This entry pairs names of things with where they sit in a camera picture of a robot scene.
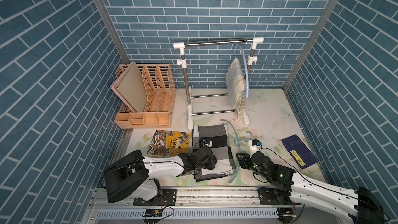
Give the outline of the teal green clothes hanger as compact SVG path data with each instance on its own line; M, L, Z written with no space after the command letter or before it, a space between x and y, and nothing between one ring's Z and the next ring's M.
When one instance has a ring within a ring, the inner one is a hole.
M233 124L231 122L229 122L226 119L220 119L220 121L226 122L233 129L233 131L235 133L234 144L238 148L238 151L241 152L240 142L248 142L248 140L239 138L238 133L237 133L235 127L233 126ZM229 182L228 182L229 184L233 183L233 181L236 179L236 176L238 175L238 172L239 172L239 166L236 165L235 172L233 174L230 174L230 176L232 176L232 178L229 180Z

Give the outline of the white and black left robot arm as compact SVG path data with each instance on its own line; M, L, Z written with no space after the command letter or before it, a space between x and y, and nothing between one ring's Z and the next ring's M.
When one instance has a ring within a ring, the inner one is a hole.
M152 158L139 150L108 166L103 175L108 203L116 203L129 196L154 202L163 197L159 178L163 176L197 175L202 169L213 170L217 158L208 146L194 153L173 157Z

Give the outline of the black grey checkered mat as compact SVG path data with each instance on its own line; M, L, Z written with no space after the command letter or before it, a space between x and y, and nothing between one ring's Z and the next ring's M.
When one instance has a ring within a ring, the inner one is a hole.
M218 161L214 170L201 169L201 171L194 176L195 180L201 182L233 174L236 170L236 166L234 164L227 134L227 126L225 124L211 126L195 125L192 130L192 145L194 150L202 147L200 145L201 139L212 140L211 150Z

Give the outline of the plaid cream blue scarf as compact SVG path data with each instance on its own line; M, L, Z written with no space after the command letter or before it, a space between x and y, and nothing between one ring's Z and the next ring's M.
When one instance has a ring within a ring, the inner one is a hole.
M239 59L234 59L232 61L226 75L226 83L232 108L235 110L234 120L249 125L250 121L245 111L246 81L241 70Z

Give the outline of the light blue clothes hanger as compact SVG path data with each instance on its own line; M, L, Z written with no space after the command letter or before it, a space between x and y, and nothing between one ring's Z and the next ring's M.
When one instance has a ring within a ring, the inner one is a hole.
M244 63L244 72L242 72L243 77L244 77L244 89L245 89L245 98L249 97L249 82L247 80L248 77L248 64L247 64L247 59L245 56L245 52L243 47L240 44L236 44L233 48L234 51L234 58L238 59L238 57L242 57L243 63Z

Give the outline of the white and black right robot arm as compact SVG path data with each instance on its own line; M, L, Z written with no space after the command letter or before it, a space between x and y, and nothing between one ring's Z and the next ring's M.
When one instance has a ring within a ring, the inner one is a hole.
M373 193L364 187L357 190L311 179L295 168L273 163L261 151L236 155L242 169L260 175L274 187L271 194L278 204L302 204L335 215L350 224L384 224L390 217Z

